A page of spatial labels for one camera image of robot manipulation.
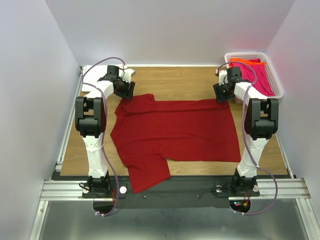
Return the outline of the dark red t shirt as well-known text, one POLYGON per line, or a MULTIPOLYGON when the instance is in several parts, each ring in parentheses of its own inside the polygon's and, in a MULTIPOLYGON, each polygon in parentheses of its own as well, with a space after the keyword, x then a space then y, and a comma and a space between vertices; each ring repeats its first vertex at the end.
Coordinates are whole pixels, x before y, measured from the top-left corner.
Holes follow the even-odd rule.
POLYGON ((215 99, 157 101, 152 94, 122 99, 111 138, 127 167, 132 191, 141 193, 167 179, 168 160, 241 160, 230 106, 215 99))

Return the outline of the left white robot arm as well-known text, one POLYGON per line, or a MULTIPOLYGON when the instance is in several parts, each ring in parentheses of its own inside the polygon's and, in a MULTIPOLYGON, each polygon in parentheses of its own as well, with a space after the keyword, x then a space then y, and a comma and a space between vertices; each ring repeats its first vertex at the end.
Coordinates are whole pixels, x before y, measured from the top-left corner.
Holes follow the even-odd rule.
POLYGON ((87 182, 79 184, 84 195, 103 198, 113 192, 103 151, 108 113, 106 99, 111 95, 132 99, 135 72, 131 68, 108 65, 96 84, 87 84, 90 91, 75 99, 75 128, 84 142, 88 159, 87 182))

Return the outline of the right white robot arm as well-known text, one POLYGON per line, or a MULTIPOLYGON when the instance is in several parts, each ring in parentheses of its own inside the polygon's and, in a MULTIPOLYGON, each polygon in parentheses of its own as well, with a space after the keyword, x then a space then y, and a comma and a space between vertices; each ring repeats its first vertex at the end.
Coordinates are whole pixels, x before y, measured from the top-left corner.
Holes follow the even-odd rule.
POLYGON ((258 191, 257 170, 268 141, 278 130, 279 101, 260 93, 242 77, 239 67, 217 69, 218 83, 213 85, 218 103, 238 98, 242 101, 242 137, 245 144, 240 163, 230 182, 231 192, 242 195, 258 191))

